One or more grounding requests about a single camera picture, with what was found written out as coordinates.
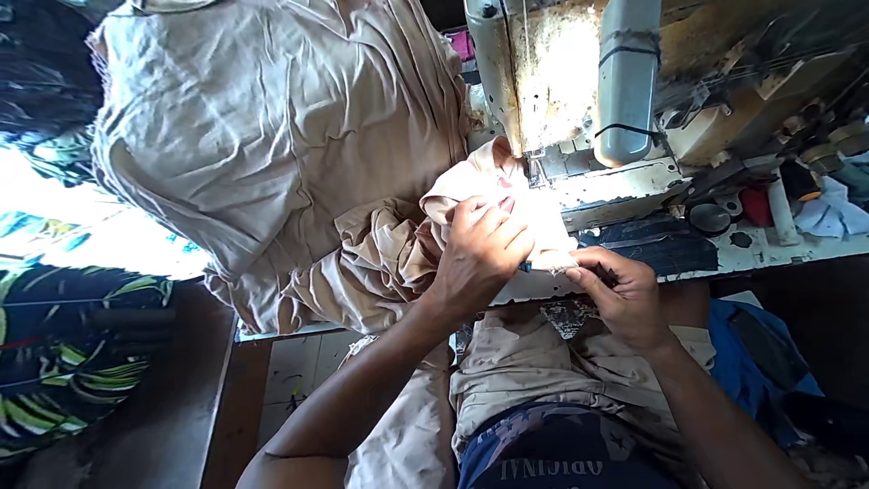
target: forearm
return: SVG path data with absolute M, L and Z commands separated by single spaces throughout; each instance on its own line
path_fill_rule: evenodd
M 811 487 L 675 336 L 645 356 L 688 452 L 713 489 Z
M 346 458 L 371 433 L 416 366 L 447 339 L 450 318 L 425 297 L 293 412 L 264 451 L 280 458 Z

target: tiled floor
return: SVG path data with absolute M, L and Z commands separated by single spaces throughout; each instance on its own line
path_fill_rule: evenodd
M 357 332 L 282 339 L 272 344 L 269 379 L 262 400 L 259 445 L 274 435 L 311 392 L 338 368 Z

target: hand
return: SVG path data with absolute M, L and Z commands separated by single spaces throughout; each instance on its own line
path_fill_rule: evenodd
M 651 267 L 599 246 L 570 255 L 581 267 L 568 270 L 567 278 L 591 296 L 613 334 L 644 357 L 670 346 L 675 336 L 661 314 L 658 281 Z M 612 270 L 619 284 L 610 289 L 594 272 L 582 268 L 597 264 Z
M 494 205 L 476 224 L 471 212 L 487 204 L 485 198 L 471 197 L 454 209 L 447 249 L 420 298 L 451 325 L 485 310 L 534 248 L 527 224 L 503 210 L 512 209 L 512 200 Z

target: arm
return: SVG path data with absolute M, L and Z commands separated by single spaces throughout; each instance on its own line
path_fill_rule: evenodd
M 603 248 L 573 255 L 579 265 L 601 264 L 618 277 L 610 290 L 587 269 L 567 273 L 598 305 L 610 331 L 652 366 L 688 452 L 713 489 L 811 487 L 670 332 L 651 268 Z
M 416 366 L 486 308 L 527 258 L 526 226 L 497 207 L 476 224 L 470 198 L 455 208 L 431 287 L 408 314 L 307 398 L 251 460 L 238 488 L 342 487 L 347 456 L 371 433 Z

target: navy shirt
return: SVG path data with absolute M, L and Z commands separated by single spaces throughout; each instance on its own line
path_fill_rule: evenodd
M 526 403 L 468 442 L 459 489 L 677 488 L 621 422 L 580 405 Z

